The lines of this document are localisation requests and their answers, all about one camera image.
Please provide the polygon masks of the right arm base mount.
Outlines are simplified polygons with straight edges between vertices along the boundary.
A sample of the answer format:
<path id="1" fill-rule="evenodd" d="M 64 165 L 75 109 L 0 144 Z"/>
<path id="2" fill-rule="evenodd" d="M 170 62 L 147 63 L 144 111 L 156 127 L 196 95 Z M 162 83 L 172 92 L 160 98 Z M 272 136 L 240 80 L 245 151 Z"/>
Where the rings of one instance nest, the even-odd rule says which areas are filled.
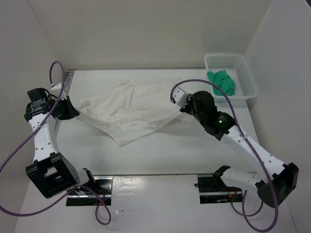
<path id="1" fill-rule="evenodd" d="M 236 187 L 217 186 L 211 174 L 198 175 L 194 186 L 199 191 L 201 204 L 242 202 L 242 190 Z"/>

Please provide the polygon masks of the white tank top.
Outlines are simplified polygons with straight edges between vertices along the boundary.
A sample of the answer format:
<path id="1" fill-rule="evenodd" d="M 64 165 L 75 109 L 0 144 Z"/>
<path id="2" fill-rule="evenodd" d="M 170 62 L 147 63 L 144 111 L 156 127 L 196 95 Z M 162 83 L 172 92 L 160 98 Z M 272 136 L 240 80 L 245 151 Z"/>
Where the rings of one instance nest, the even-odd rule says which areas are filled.
<path id="1" fill-rule="evenodd" d="M 184 76 L 168 77 L 156 84 L 122 80 L 104 94 L 83 100 L 77 119 L 124 146 L 154 133 L 181 115 L 170 93 Z"/>

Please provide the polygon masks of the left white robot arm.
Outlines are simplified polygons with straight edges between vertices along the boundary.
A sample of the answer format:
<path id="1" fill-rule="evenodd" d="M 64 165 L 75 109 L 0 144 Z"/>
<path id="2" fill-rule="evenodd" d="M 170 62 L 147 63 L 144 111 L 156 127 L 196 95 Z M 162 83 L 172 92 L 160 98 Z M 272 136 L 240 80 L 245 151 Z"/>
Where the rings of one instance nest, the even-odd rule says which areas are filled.
<path id="1" fill-rule="evenodd" d="M 79 115 L 61 87 L 58 84 L 50 91 L 44 88 L 28 91 L 31 101 L 24 115 L 35 133 L 34 161 L 26 167 L 26 174 L 48 199 L 75 186 L 79 186 L 86 194 L 93 193 L 97 187 L 90 170 L 76 170 L 59 151 L 57 121 L 73 119 Z"/>

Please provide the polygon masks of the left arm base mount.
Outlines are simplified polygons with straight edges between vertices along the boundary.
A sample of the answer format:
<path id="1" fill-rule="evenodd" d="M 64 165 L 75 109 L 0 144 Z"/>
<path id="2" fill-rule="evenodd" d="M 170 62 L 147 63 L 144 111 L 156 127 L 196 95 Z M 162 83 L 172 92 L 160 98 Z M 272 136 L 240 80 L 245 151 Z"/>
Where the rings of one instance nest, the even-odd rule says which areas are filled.
<path id="1" fill-rule="evenodd" d="M 113 177 L 112 176 L 94 176 L 95 184 L 89 186 L 105 203 L 106 206 L 111 205 Z M 68 207 L 80 206 L 102 206 L 100 201 L 91 192 L 83 189 L 82 191 L 74 191 L 69 194 L 66 200 Z"/>

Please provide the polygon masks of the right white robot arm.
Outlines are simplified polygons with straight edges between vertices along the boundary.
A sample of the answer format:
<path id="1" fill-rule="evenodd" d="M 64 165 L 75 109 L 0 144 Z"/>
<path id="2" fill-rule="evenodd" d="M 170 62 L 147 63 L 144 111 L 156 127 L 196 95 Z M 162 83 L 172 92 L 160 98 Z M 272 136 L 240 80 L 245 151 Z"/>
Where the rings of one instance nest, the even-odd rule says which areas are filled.
<path id="1" fill-rule="evenodd" d="M 238 171 L 222 166 L 213 173 L 213 186 L 219 191 L 227 187 L 257 192 L 268 206 L 279 206 L 295 189 L 299 169 L 294 163 L 286 164 L 275 158 L 248 134 L 238 128 L 235 119 L 218 111 L 213 96 L 207 91 L 189 94 L 182 89 L 173 93 L 174 102 L 182 113 L 193 116 L 218 141 L 227 145 L 245 159 L 255 173 Z"/>

